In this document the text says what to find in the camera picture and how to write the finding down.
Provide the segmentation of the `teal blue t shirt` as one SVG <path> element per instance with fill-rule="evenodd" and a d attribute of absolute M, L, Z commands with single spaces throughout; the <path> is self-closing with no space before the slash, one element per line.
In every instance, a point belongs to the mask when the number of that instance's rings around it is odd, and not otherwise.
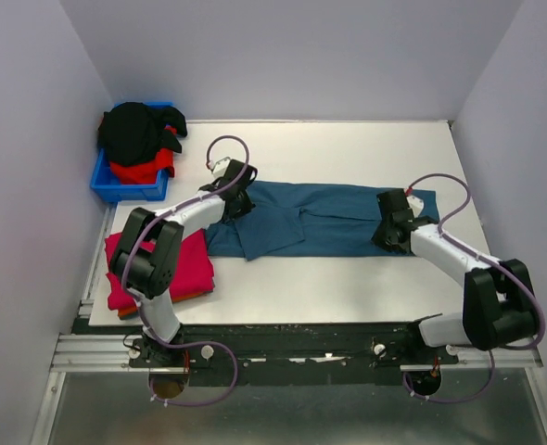
<path fill-rule="evenodd" d="M 377 195 L 386 190 L 348 184 L 256 181 L 248 187 L 254 208 L 211 225 L 212 257 L 384 257 L 372 243 L 381 222 Z"/>

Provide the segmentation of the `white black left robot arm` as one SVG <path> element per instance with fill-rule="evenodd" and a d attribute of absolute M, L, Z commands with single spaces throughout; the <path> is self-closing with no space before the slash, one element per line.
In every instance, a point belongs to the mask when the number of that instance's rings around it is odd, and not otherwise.
<path fill-rule="evenodd" d="M 211 167 L 214 180 L 191 198 L 165 210 L 133 209 L 121 231 L 108 269 L 133 296 L 147 337 L 153 339 L 151 356 L 163 366 L 176 364 L 183 352 L 176 338 L 176 317 L 169 287 L 175 276 L 183 242 L 222 220 L 251 212 L 247 188 L 258 170 L 224 158 Z"/>

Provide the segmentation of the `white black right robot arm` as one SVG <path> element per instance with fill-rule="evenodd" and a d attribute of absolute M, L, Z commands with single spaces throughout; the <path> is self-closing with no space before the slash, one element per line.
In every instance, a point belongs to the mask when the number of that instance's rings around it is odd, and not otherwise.
<path fill-rule="evenodd" d="M 417 332 L 403 340 L 405 356 L 426 362 L 437 347 L 503 348 L 543 335 L 528 269 L 518 260 L 501 261 L 451 237 L 428 216 L 416 216 L 402 189 L 377 196 L 381 222 L 372 243 L 389 253 L 422 258 L 461 286 L 459 313 L 430 316 L 415 323 Z"/>

